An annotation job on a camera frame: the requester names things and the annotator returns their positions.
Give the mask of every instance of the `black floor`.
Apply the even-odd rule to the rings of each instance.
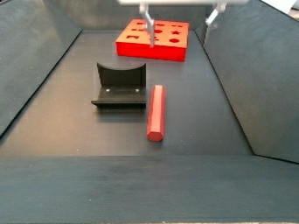
[[[0,144],[0,223],[298,222],[299,166],[252,153],[194,33],[185,63],[118,57],[81,35]],[[167,88],[166,136],[146,111],[105,110],[97,62],[146,62]]]
[[[194,32],[186,62],[118,57],[118,31],[85,32],[2,140],[0,157],[253,155]],[[166,133],[146,138],[147,110],[101,111],[97,63],[147,63],[147,90],[166,86]]]

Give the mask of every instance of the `hole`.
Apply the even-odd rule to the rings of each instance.
[[[170,41],[171,41],[173,43],[179,43],[179,42],[181,42],[181,40],[179,40],[178,38],[171,38]]]
[[[134,31],[134,32],[143,32],[145,29],[133,29],[131,31]]]
[[[139,39],[139,36],[127,35],[126,38],[127,38],[127,39]]]
[[[151,40],[151,39],[150,39],[150,40]],[[154,40],[155,40],[155,41],[159,41],[161,39],[159,39],[158,37],[154,37]]]
[[[173,31],[173,34],[179,35],[181,32],[179,31]]]

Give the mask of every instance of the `black bracket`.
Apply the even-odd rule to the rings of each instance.
[[[98,107],[146,108],[146,64],[130,69],[103,66],[98,63],[101,90]]]

